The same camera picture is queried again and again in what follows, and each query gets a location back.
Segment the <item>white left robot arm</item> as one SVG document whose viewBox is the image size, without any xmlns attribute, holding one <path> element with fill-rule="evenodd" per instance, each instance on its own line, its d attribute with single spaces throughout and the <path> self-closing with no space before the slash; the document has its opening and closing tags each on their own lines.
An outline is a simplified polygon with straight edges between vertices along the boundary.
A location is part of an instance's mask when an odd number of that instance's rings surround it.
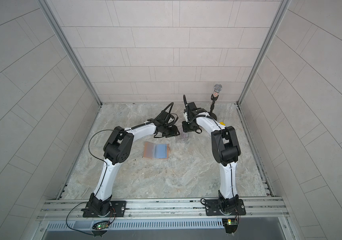
<svg viewBox="0 0 342 240">
<path fill-rule="evenodd" d="M 103 147 L 104 158 L 102 161 L 104 166 L 102 174 L 89 202 L 102 205 L 108 203 L 112 197 L 113 185 L 119 169 L 130 156 L 133 143 L 146 136 L 156 136 L 158 133 L 166 138 L 180 135 L 175 126 L 177 120 L 176 114 L 163 110 L 154 119 L 149 119 L 137 126 L 130 128 L 115 127 Z"/>
</svg>

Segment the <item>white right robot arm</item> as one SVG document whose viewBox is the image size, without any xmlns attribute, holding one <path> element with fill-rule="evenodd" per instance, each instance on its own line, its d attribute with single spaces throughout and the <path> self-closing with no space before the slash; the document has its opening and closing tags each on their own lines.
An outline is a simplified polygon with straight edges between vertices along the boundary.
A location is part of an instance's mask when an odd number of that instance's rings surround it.
<svg viewBox="0 0 342 240">
<path fill-rule="evenodd" d="M 198 108 L 194 102 L 184 102 L 184 106 L 183 131 L 185 133 L 197 133 L 198 130 L 204 129 L 211 136 L 212 155 L 215 161 L 219 163 L 220 170 L 218 203 L 222 212 L 229 213 L 239 203 L 236 188 L 236 169 L 241 149 L 236 130 L 232 126 L 226 127 L 219 123 L 205 109 Z"/>
</svg>

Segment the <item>clear acrylic card stand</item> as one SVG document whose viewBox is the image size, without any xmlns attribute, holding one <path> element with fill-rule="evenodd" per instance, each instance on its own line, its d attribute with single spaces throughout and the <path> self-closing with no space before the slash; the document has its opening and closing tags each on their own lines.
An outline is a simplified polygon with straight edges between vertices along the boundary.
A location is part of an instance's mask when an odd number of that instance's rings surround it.
<svg viewBox="0 0 342 240">
<path fill-rule="evenodd" d="M 182 132 L 178 137 L 178 140 L 183 143 L 187 142 L 189 140 L 189 133 Z"/>
</svg>

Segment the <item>black microphone stand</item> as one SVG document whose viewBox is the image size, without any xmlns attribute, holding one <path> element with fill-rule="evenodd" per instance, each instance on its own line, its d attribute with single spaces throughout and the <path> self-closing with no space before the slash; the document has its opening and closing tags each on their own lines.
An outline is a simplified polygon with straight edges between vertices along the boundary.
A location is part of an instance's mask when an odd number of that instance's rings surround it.
<svg viewBox="0 0 342 240">
<path fill-rule="evenodd" d="M 215 113 L 213 113 L 214 107 L 215 107 L 215 103 L 218 100 L 219 97 L 219 93 L 222 90 L 222 85 L 221 84 L 215 84 L 214 88 L 213 88 L 213 92 L 211 94 L 211 105 L 210 105 L 210 111 L 209 111 L 209 115 L 217 120 L 217 116 Z"/>
</svg>

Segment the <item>white ventilation grille strip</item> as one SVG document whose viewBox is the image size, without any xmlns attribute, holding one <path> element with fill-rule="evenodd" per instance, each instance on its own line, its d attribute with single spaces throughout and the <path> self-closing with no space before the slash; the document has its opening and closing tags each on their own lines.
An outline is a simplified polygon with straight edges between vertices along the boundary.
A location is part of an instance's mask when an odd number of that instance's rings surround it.
<svg viewBox="0 0 342 240">
<path fill-rule="evenodd" d="M 46 227 L 49 231 L 82 232 L 95 231 L 92 226 L 101 221 L 50 221 Z M 222 229 L 221 219 L 143 219 L 115 220 L 109 228 L 103 231 L 117 230 L 173 230 L 173 229 Z"/>
</svg>

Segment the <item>right circuit board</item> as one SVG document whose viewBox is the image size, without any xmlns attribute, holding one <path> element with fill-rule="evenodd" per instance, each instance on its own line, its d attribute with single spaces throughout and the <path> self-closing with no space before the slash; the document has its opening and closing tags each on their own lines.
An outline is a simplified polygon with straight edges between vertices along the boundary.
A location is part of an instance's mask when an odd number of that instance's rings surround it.
<svg viewBox="0 0 342 240">
<path fill-rule="evenodd" d="M 238 219 L 222 219 L 222 224 L 227 234 L 234 234 L 238 229 L 239 221 Z"/>
</svg>

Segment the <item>left green circuit board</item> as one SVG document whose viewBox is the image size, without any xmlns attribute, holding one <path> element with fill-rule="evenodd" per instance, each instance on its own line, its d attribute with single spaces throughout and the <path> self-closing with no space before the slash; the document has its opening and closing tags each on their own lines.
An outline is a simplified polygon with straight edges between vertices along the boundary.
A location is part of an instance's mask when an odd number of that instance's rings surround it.
<svg viewBox="0 0 342 240">
<path fill-rule="evenodd" d="M 109 228 L 109 221 L 97 222 L 92 226 L 92 229 L 95 231 L 103 231 Z"/>
</svg>

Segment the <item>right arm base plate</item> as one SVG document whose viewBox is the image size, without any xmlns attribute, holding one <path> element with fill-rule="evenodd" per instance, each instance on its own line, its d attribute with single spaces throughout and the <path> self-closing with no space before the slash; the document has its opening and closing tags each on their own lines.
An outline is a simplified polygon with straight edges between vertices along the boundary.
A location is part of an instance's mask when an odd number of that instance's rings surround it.
<svg viewBox="0 0 342 240">
<path fill-rule="evenodd" d="M 242 199 L 201 199 L 207 216 L 245 216 L 246 209 Z"/>
</svg>

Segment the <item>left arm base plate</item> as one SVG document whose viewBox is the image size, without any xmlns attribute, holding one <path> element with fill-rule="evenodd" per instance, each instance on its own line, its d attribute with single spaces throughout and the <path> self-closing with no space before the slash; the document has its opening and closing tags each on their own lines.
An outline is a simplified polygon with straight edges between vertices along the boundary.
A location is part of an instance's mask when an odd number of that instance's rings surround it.
<svg viewBox="0 0 342 240">
<path fill-rule="evenodd" d="M 83 218 L 123 217 L 126 210 L 126 201 L 107 201 L 106 203 L 92 203 L 88 201 L 81 209 Z"/>
</svg>

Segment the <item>aluminium mounting rail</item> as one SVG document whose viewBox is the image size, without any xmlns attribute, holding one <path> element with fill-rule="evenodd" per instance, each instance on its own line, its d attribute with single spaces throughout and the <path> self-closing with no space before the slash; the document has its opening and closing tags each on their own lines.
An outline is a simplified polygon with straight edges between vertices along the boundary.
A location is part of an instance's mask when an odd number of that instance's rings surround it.
<svg viewBox="0 0 342 240">
<path fill-rule="evenodd" d="M 238 207 L 241 218 L 287 217 L 286 205 L 281 197 L 242 197 L 243 204 Z M 234 218 L 236 214 L 222 214 L 214 204 L 203 205 L 201 198 L 184 199 L 126 199 L 124 205 L 113 200 L 117 217 L 107 214 L 105 220 L 140 219 L 200 219 Z M 43 203 L 35 220 L 84 220 L 84 200 L 50 200 Z"/>
</svg>

